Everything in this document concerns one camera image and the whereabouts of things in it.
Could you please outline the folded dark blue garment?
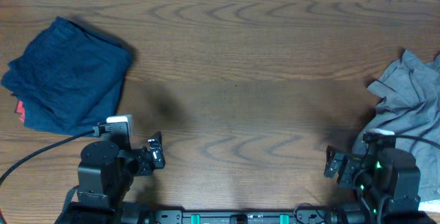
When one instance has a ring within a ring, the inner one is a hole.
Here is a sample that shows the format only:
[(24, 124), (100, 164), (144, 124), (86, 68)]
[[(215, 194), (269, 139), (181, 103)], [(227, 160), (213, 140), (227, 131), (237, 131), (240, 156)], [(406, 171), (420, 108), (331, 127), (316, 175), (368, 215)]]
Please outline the folded dark blue garment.
[(1, 84), (22, 102), (25, 127), (76, 135), (115, 114), (132, 62), (121, 44), (58, 17), (9, 62)]

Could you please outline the red folded garment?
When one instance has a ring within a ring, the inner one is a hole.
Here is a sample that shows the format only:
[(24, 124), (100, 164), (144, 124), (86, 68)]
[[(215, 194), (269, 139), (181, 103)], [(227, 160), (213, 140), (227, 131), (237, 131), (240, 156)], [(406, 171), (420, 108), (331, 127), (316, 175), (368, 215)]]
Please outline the red folded garment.
[(23, 106), (23, 101), (18, 100), (15, 111), (16, 114), (19, 114), (19, 119), (22, 123), (25, 122), (25, 108)]

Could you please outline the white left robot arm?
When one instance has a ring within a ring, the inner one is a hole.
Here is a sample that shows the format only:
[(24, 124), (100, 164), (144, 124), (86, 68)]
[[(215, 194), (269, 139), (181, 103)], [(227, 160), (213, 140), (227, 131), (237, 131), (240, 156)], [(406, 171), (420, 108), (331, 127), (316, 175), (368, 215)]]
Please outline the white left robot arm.
[(125, 202), (135, 177), (150, 176), (166, 164), (162, 133), (148, 146), (131, 148), (128, 133), (105, 133), (99, 142), (83, 148), (78, 185), (66, 196), (57, 223), (155, 223), (146, 205)]

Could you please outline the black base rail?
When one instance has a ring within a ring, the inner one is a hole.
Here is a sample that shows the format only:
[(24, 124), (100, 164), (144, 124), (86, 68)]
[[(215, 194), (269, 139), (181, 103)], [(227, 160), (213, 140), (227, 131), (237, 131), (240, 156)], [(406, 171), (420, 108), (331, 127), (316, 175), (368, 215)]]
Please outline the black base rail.
[(128, 203), (121, 223), (145, 224), (360, 224), (365, 223), (363, 213), (353, 204), (338, 208), (314, 206), (302, 203), (292, 210), (236, 210), (236, 211), (189, 211), (152, 210)]

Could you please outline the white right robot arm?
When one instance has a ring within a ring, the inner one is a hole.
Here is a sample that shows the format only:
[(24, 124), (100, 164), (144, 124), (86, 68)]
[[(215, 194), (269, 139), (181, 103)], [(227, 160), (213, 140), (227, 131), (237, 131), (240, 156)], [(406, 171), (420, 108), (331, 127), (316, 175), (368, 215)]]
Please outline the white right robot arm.
[(415, 157), (397, 148), (377, 148), (365, 156), (328, 146), (324, 176), (351, 189), (356, 201), (327, 210), (327, 224), (435, 224), (419, 210), (420, 169)]

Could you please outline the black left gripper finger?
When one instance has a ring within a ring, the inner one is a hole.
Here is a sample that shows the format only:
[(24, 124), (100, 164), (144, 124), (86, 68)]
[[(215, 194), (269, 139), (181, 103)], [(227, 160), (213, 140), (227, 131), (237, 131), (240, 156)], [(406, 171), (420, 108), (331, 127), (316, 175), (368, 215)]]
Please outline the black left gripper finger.
[(151, 150), (152, 161), (155, 169), (164, 169), (166, 165), (166, 160), (162, 149), (152, 149)]
[(158, 131), (154, 133), (149, 139), (148, 139), (148, 145), (151, 151), (154, 150), (162, 150), (162, 132)]

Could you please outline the grey garment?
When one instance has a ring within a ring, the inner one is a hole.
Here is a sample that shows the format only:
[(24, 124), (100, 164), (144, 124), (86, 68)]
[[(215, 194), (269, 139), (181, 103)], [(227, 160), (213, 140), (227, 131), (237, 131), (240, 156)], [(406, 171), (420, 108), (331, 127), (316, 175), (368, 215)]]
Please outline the grey garment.
[(438, 201), (439, 149), (404, 136), (439, 144), (439, 57), (424, 63), (406, 50), (367, 89), (379, 102), (363, 131), (378, 128), (398, 135), (396, 147), (412, 153), (421, 171), (421, 200)]

